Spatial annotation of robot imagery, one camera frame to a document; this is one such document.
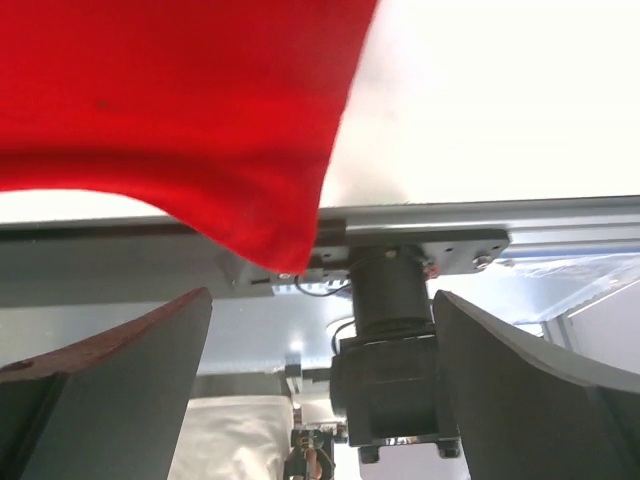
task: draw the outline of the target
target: screw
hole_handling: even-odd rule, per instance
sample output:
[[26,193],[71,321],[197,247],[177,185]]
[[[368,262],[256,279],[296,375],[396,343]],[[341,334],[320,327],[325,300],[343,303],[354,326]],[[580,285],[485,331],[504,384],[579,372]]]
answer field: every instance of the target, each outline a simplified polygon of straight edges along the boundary
[[489,255],[478,255],[473,259],[473,265],[479,272],[486,270],[487,267],[491,265],[491,262],[493,262],[493,258]]

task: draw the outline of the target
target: black cable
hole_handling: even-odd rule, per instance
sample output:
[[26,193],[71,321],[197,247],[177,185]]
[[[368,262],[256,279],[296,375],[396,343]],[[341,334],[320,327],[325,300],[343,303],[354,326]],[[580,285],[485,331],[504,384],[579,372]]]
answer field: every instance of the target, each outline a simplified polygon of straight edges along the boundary
[[296,287],[296,290],[298,290],[300,293],[303,293],[304,295],[307,295],[309,297],[316,297],[316,298],[331,297],[332,295],[335,295],[336,293],[341,292],[341,291],[343,291],[346,288],[351,286],[351,284],[347,283],[346,285],[343,285],[340,288],[336,288],[334,290],[330,290],[330,291],[328,291],[326,293],[314,293],[314,292],[310,292],[309,290],[305,290],[304,288],[302,288],[302,286],[300,285],[300,275],[296,275],[293,278],[293,285]]
[[338,328],[336,328],[335,333],[331,337],[331,350],[333,350],[334,355],[338,354],[338,334],[345,328],[353,325],[354,323],[355,323],[355,320],[351,320],[350,322],[343,323]]

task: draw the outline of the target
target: white cloth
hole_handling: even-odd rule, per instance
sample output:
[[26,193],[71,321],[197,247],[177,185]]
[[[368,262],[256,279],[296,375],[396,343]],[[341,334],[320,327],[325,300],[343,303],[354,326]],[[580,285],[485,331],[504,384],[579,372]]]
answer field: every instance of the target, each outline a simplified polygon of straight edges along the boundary
[[191,400],[169,480],[280,480],[292,428],[286,397]]

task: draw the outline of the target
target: white tabletop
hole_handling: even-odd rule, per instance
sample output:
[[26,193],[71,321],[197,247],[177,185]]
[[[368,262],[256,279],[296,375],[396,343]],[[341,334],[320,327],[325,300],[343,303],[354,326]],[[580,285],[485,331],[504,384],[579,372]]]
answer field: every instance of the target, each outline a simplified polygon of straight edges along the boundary
[[[640,193],[640,2],[382,0],[322,207]],[[0,195],[0,222],[159,215]]]

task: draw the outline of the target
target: red fabric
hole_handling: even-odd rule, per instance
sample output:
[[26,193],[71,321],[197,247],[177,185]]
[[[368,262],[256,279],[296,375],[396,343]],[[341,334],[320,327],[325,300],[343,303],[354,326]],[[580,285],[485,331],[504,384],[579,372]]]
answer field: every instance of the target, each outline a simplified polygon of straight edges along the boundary
[[0,190],[127,195],[300,271],[374,6],[4,0]]

